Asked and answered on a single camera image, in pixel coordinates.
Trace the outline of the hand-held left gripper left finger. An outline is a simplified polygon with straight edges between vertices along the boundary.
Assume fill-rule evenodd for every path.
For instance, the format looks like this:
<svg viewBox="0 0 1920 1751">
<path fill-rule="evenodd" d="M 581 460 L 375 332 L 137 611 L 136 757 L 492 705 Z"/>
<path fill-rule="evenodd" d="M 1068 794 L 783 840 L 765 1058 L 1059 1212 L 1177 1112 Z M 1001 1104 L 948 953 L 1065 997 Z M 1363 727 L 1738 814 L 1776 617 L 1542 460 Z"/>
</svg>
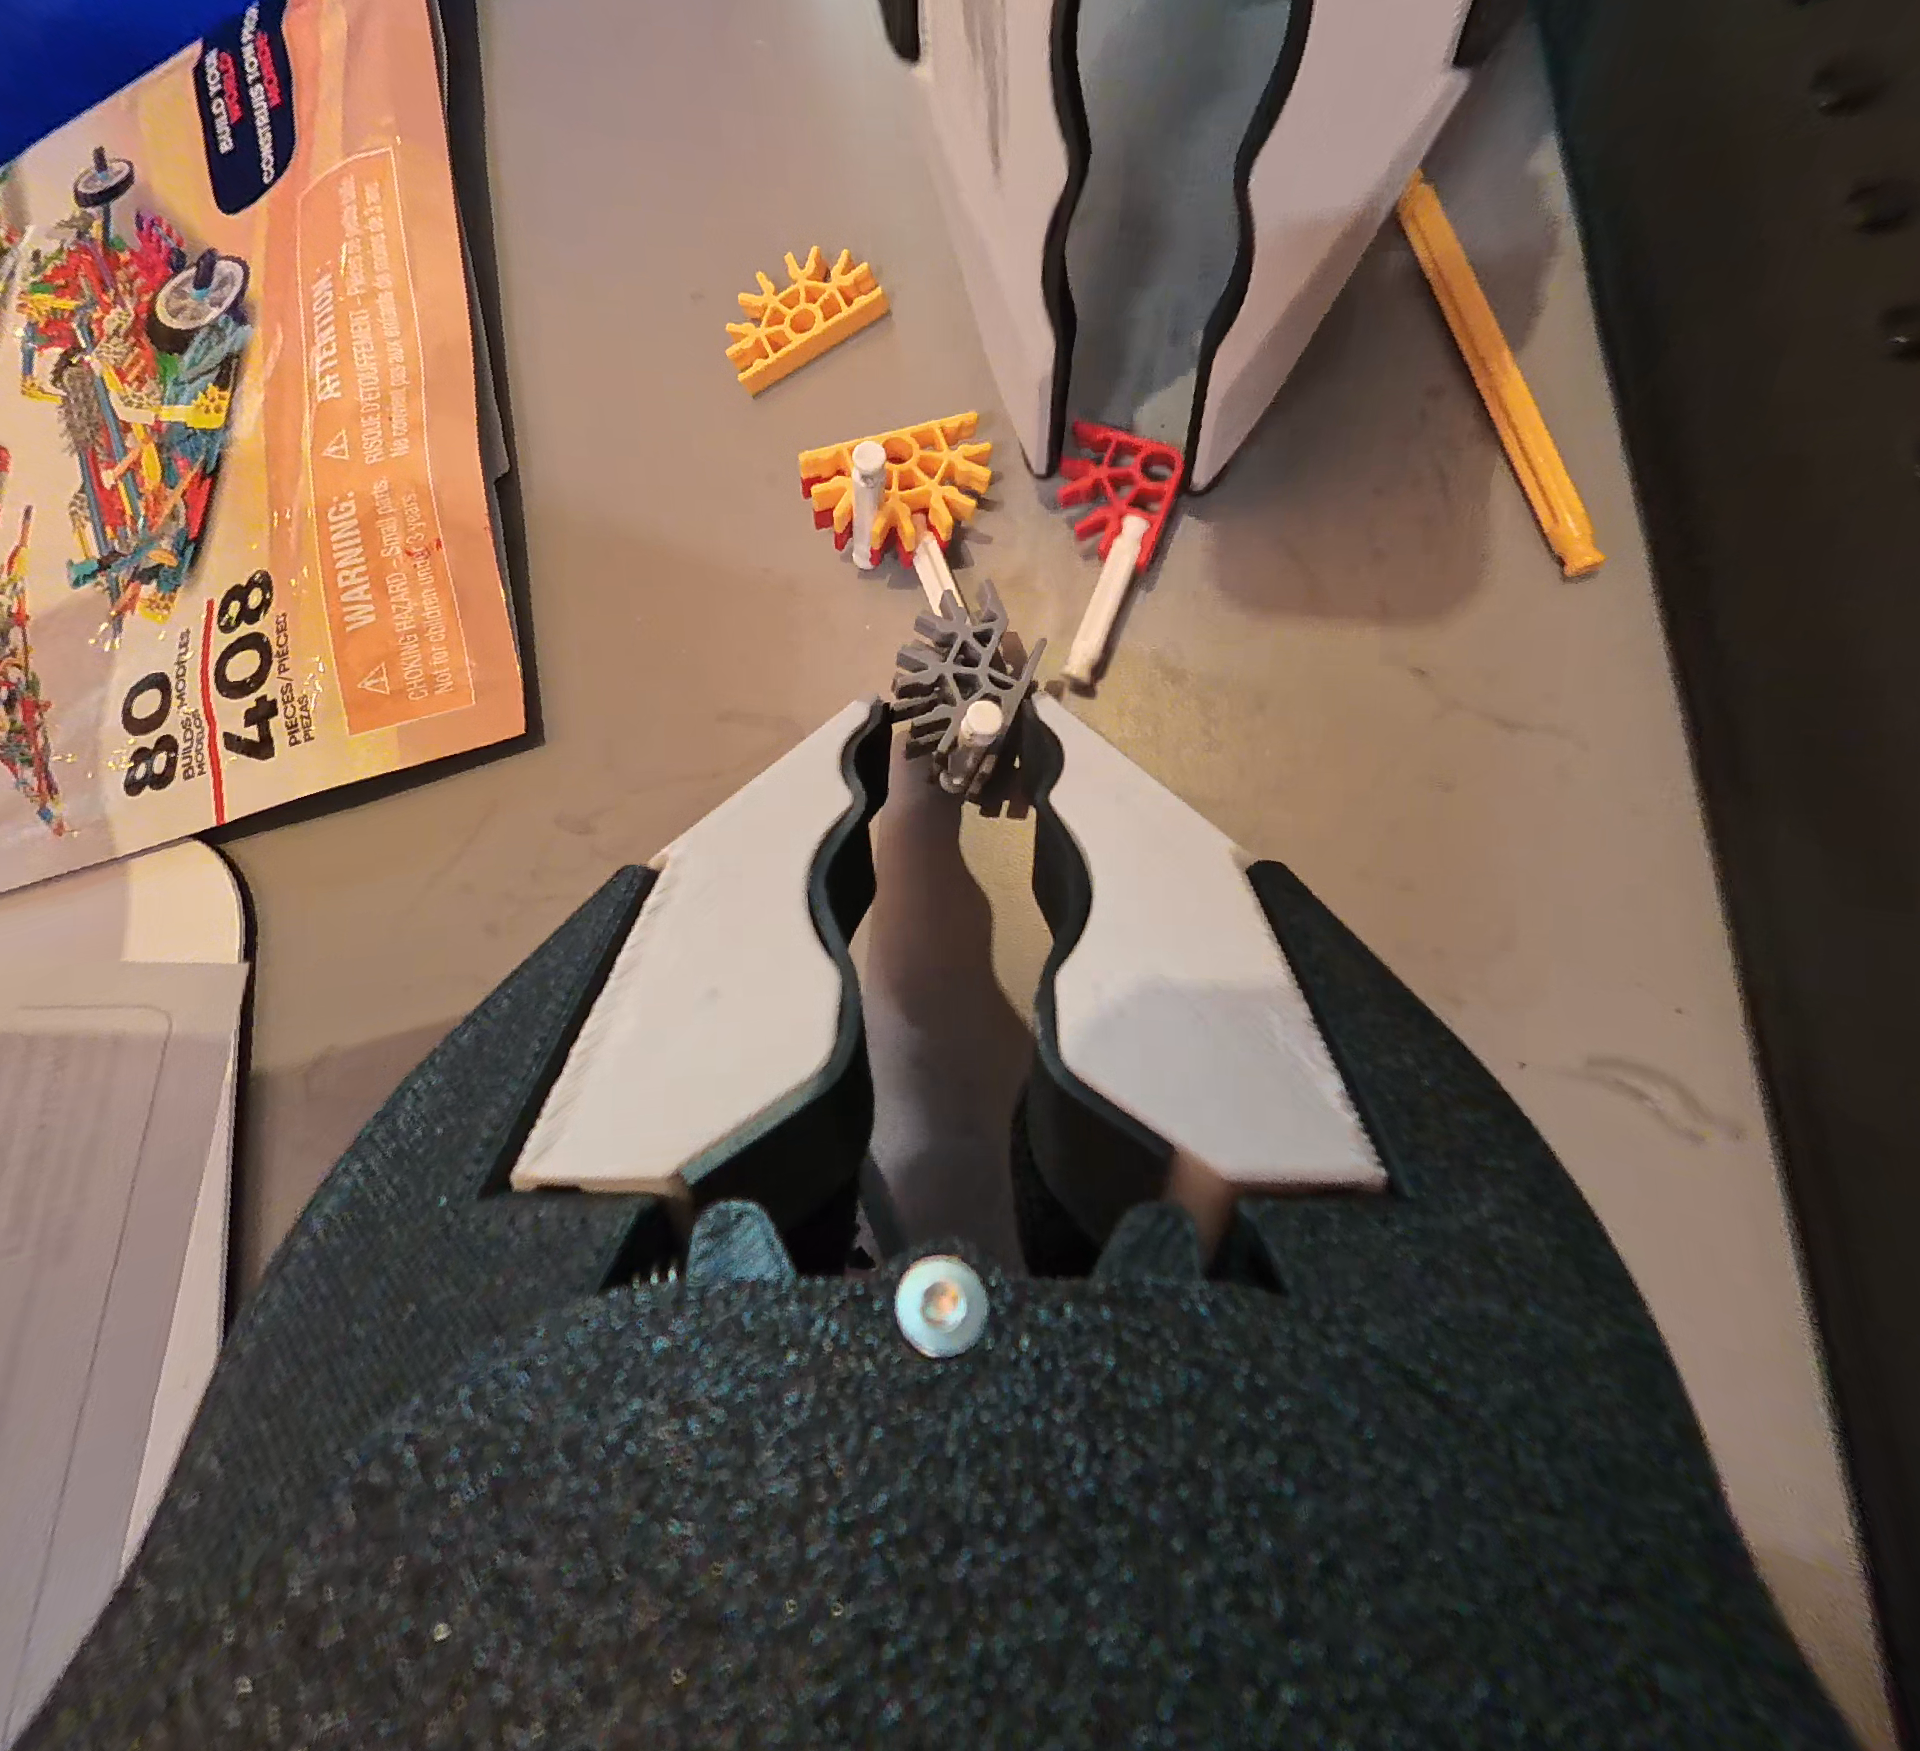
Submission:
<svg viewBox="0 0 1920 1751">
<path fill-rule="evenodd" d="M 874 1124 L 852 935 L 892 718 L 852 699 L 668 844 L 515 1159 L 531 1192 L 830 1196 Z"/>
</svg>

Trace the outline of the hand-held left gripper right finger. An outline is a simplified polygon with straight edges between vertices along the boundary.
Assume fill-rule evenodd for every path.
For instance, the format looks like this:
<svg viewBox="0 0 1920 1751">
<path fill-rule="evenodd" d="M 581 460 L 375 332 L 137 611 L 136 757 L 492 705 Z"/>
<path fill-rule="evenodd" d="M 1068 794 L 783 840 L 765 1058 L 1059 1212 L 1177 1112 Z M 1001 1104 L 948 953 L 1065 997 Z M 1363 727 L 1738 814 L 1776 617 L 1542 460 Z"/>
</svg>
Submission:
<svg viewBox="0 0 1920 1751">
<path fill-rule="evenodd" d="M 1035 1148 L 1057 1196 L 1383 1190 L 1253 857 L 1057 699 L 1027 730 L 1052 934 Z"/>
</svg>

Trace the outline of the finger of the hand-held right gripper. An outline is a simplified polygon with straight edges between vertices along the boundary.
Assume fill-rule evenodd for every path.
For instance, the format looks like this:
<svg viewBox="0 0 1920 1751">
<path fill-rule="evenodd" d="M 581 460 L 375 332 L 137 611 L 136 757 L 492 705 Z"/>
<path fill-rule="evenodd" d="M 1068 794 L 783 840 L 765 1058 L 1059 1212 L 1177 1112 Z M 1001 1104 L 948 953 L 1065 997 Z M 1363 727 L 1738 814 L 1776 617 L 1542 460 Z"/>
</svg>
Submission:
<svg viewBox="0 0 1920 1751">
<path fill-rule="evenodd" d="M 1077 316 L 1070 227 L 1091 165 L 1083 0 L 918 0 L 928 132 L 1001 406 L 1035 477 L 1059 470 Z"/>
<path fill-rule="evenodd" d="M 1232 266 L 1204 327 L 1192 490 L 1248 439 L 1456 106 L 1473 0 L 1289 0 L 1231 165 Z"/>
</svg>

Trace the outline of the grey connector assembly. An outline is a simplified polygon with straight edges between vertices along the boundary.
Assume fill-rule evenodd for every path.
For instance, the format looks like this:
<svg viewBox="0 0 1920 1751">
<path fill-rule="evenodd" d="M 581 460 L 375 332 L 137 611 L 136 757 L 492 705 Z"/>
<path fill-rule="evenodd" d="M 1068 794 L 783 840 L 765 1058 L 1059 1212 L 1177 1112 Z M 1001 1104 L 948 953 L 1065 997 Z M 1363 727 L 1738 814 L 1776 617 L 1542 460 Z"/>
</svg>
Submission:
<svg viewBox="0 0 1920 1751">
<path fill-rule="evenodd" d="M 903 755 L 925 763 L 945 791 L 983 798 L 1019 751 L 1045 649 L 1045 637 L 1022 637 L 995 581 L 977 587 L 973 606 L 951 592 L 919 611 L 892 689 Z"/>
</svg>

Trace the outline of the yellow and red connector assembly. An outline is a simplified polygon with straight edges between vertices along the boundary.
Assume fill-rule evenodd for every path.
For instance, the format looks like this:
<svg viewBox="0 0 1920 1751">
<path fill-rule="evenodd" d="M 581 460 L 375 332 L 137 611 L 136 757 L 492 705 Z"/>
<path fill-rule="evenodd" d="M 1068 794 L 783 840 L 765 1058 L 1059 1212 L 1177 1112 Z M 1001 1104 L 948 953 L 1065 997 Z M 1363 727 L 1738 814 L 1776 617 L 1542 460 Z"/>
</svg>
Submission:
<svg viewBox="0 0 1920 1751">
<path fill-rule="evenodd" d="M 993 481 L 993 444 L 979 414 L 921 419 L 802 449 L 798 482 L 817 529 L 861 573 L 889 556 L 911 571 L 932 613 L 968 611 L 951 568 L 951 543 Z"/>
</svg>

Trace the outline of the red connector with white rod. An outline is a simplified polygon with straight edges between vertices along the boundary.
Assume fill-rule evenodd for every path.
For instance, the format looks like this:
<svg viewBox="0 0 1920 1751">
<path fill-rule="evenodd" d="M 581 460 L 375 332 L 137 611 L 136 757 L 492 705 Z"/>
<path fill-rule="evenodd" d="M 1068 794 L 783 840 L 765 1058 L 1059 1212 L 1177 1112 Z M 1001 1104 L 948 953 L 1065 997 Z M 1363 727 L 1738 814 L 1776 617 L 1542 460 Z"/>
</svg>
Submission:
<svg viewBox="0 0 1920 1751">
<path fill-rule="evenodd" d="M 1181 448 L 1121 427 L 1071 419 L 1061 458 L 1059 507 L 1076 539 L 1097 553 L 1091 600 L 1074 634 L 1064 676 L 1088 691 L 1101 676 L 1119 616 L 1145 573 L 1189 487 Z"/>
</svg>

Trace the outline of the yellow connector piece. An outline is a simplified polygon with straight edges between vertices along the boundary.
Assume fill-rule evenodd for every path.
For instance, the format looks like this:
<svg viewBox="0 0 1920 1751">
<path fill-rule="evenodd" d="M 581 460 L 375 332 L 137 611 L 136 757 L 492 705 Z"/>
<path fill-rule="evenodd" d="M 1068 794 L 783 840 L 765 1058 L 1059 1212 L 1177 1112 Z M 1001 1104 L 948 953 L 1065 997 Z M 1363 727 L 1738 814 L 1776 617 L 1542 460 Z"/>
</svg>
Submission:
<svg viewBox="0 0 1920 1751">
<path fill-rule="evenodd" d="M 828 256 L 785 254 L 785 280 L 756 272 L 750 293 L 737 296 L 739 318 L 727 325 L 727 361 L 748 396 L 761 396 L 833 347 L 892 313 L 892 301 L 869 262 L 852 250 Z"/>
</svg>

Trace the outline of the yellow plastic rod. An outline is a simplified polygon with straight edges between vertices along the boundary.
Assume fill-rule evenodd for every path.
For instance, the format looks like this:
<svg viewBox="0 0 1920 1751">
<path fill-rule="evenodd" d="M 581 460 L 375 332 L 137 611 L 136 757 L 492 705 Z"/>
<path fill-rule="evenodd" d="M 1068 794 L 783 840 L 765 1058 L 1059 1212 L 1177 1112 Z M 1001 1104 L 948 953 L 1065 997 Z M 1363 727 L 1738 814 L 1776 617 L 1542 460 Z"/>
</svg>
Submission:
<svg viewBox="0 0 1920 1751">
<path fill-rule="evenodd" d="M 1580 581 L 1593 574 L 1605 556 L 1592 516 L 1493 303 L 1422 169 L 1412 171 L 1399 194 L 1398 220 L 1563 576 Z"/>
</svg>

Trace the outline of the orange toy package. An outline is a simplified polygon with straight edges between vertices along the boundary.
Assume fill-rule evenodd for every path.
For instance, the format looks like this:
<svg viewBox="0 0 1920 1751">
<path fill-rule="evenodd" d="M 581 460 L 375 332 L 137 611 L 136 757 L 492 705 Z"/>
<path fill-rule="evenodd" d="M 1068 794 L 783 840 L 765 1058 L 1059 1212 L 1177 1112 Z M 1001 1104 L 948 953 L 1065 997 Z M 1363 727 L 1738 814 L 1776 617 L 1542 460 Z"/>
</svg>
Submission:
<svg viewBox="0 0 1920 1751">
<path fill-rule="evenodd" d="M 252 0 L 4 168 L 2 889 L 529 730 L 437 0 Z"/>
</svg>

